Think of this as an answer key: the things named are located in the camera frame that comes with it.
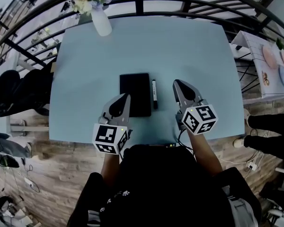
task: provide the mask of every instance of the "white marker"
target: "white marker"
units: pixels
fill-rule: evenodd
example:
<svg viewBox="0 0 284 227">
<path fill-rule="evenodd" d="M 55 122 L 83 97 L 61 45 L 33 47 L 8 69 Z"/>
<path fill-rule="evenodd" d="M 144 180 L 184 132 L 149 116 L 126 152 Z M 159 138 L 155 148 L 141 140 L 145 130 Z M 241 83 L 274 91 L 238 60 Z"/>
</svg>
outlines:
<svg viewBox="0 0 284 227">
<path fill-rule="evenodd" d="M 153 108 L 158 108 L 156 80 L 152 80 Z"/>
</svg>

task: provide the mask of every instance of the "vase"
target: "vase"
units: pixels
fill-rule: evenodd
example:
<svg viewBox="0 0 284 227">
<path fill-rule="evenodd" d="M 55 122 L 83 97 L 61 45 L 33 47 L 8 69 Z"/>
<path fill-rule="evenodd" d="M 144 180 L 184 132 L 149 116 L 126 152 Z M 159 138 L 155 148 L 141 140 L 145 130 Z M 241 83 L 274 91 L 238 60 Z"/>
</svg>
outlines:
<svg viewBox="0 0 284 227">
<path fill-rule="evenodd" d="M 107 36 L 112 32 L 112 26 L 102 8 L 92 9 L 91 17 L 99 35 Z"/>
</svg>

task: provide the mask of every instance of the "black railing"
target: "black railing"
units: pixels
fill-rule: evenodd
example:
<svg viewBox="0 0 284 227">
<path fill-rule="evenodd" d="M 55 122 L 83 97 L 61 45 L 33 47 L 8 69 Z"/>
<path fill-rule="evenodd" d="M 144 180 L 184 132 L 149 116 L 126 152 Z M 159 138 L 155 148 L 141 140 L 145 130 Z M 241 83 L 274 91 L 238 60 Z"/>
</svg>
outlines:
<svg viewBox="0 0 284 227">
<path fill-rule="evenodd" d="M 24 24 L 28 23 L 29 21 L 31 21 L 32 19 L 34 19 L 35 17 L 37 17 L 41 13 L 47 11 L 48 9 L 50 9 L 50 8 L 60 4 L 62 2 L 65 2 L 65 1 L 68 1 L 68 0 L 48 0 L 48 1 L 44 2 L 43 4 L 41 4 L 40 6 L 35 8 L 34 10 L 32 10 L 29 14 L 24 16 L 24 18 L 22 18 L 20 21 L 18 21 L 11 29 L 9 29 L 5 33 L 5 35 L 0 39 L 0 46 L 2 44 L 9 44 L 10 48 L 6 52 L 3 52 L 1 54 L 0 59 L 2 59 L 4 56 L 6 56 L 7 53 L 11 49 L 16 49 L 17 51 L 19 51 L 20 53 L 25 55 L 27 57 L 26 61 L 27 60 L 33 60 L 35 62 L 34 64 L 40 64 L 40 65 L 43 65 L 43 66 L 44 66 L 45 60 L 48 60 L 50 58 L 55 57 L 56 55 L 52 55 L 52 56 L 49 56 L 49 57 L 41 59 L 41 60 L 36 58 L 36 56 L 55 48 L 56 45 L 49 46 L 48 48 L 46 48 L 46 49 L 44 49 L 40 52 L 37 52 L 33 55 L 30 54 L 29 52 L 27 52 L 27 50 L 29 50 L 30 48 L 32 48 L 32 47 L 34 47 L 34 46 L 36 46 L 40 43 L 43 43 L 44 41 L 47 41 L 48 39 L 51 39 L 51 38 L 54 38 L 58 35 L 63 34 L 66 29 L 63 29 L 63 30 L 60 30 L 58 32 L 55 32 L 54 34 L 48 35 L 47 37 L 35 42 L 34 44 L 30 45 L 29 47 L 27 47 L 25 49 L 23 49 L 23 48 L 19 49 L 19 44 L 21 42 L 23 42 L 25 39 L 29 38 L 34 33 L 44 29 L 45 27 L 47 27 L 47 26 L 49 26 L 53 23 L 56 23 L 56 22 L 58 22 L 62 19 L 65 19 L 67 17 L 75 15 L 76 14 L 75 12 L 69 12 L 67 14 L 64 14 L 60 17 L 57 17 L 57 18 L 45 23 L 44 25 L 38 27 L 34 31 L 31 31 L 30 33 L 25 35 L 17 43 L 12 44 L 8 39 L 11 35 L 15 34 Z M 182 2 L 182 8 L 181 8 L 180 11 L 170 11 L 170 12 L 157 12 L 157 11 L 145 12 L 144 9 L 143 9 L 143 2 L 144 1 L 153 1 L 153 0 L 114 0 L 110 4 L 107 4 L 107 5 L 125 3 L 125 2 L 135 2 L 136 12 L 135 13 L 128 13 L 128 14 L 119 14 L 119 15 L 115 15 L 115 16 L 110 16 L 109 18 L 134 17 L 134 16 L 168 16 L 168 17 L 177 16 L 177 17 L 186 17 L 188 19 L 203 18 L 203 19 L 214 21 L 214 23 L 221 24 L 222 26 L 230 26 L 230 27 L 235 28 L 234 31 L 231 31 L 229 29 L 224 28 L 225 33 L 229 34 L 231 36 L 236 35 L 237 32 L 240 31 L 240 30 L 244 30 L 244 31 L 247 31 L 247 32 L 252 33 L 254 35 L 258 35 L 260 37 L 275 41 L 276 38 L 273 38 L 273 37 L 271 37 L 271 36 L 269 36 L 269 35 L 267 35 L 263 32 L 263 29 L 266 28 L 266 29 L 269 29 L 270 31 L 272 31 L 273 33 L 275 33 L 277 36 L 284 39 L 283 35 L 281 35 L 278 31 L 276 31 L 273 28 L 271 28 L 270 26 L 268 26 L 268 23 L 270 23 L 271 21 L 274 21 L 280 27 L 282 27 L 284 29 L 284 22 L 281 21 L 276 15 L 274 15 L 272 12 L 267 10 L 265 7 L 263 7 L 260 3 L 256 2 L 255 0 L 217 0 L 217 1 L 212 1 L 212 2 L 203 1 L 203 0 L 159 0 L 159 1 L 179 1 L 179 2 Z M 220 5 L 219 4 L 219 3 L 227 2 L 227 1 L 229 1 L 229 2 L 234 1 L 235 3 L 226 4 L 226 5 Z M 237 5 L 243 5 L 243 7 L 232 8 L 232 6 L 234 6 L 236 3 L 237 3 Z M 201 8 L 201 9 L 193 11 L 193 12 L 189 12 L 189 10 L 197 9 L 197 8 Z M 249 16 L 249 15 L 242 13 L 240 11 L 241 9 L 250 9 L 250 8 L 255 9 L 257 12 L 260 12 L 260 13 L 266 15 L 266 19 L 261 22 L 256 17 Z M 222 18 L 219 18 L 219 17 L 211 16 L 212 14 L 217 14 L 217 13 L 221 13 L 221 12 L 225 12 L 225 11 L 239 15 L 240 16 L 239 19 L 245 19 L 247 21 L 247 23 L 241 23 L 240 20 L 238 20 L 238 18 L 222 19 Z"/>
</svg>

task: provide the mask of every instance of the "cube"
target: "cube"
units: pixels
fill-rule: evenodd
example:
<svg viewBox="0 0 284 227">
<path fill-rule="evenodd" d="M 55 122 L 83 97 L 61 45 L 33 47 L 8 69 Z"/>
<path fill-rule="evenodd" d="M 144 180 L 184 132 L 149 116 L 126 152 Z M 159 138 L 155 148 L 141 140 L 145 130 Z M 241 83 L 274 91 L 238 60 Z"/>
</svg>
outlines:
<svg viewBox="0 0 284 227">
<path fill-rule="evenodd" d="M 127 127 L 95 123 L 92 142 L 100 152 L 119 155 L 128 140 Z"/>
<path fill-rule="evenodd" d="M 187 108 L 182 118 L 182 123 L 193 135 L 209 132 L 217 121 L 218 116 L 212 105 Z"/>
</svg>

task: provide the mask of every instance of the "person's arm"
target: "person's arm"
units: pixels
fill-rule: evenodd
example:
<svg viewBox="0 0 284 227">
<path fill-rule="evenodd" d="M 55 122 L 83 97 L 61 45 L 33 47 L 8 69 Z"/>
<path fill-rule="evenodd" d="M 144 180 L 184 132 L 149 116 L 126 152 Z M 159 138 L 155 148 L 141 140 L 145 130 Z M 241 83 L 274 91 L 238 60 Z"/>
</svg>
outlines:
<svg viewBox="0 0 284 227">
<path fill-rule="evenodd" d="M 101 175 L 108 187 L 114 186 L 119 169 L 119 155 L 105 154 Z"/>
<path fill-rule="evenodd" d="M 204 135 L 193 135 L 189 130 L 187 130 L 187 132 L 197 163 L 199 163 L 212 176 L 222 172 L 222 166 L 217 156 L 208 145 Z"/>
</svg>

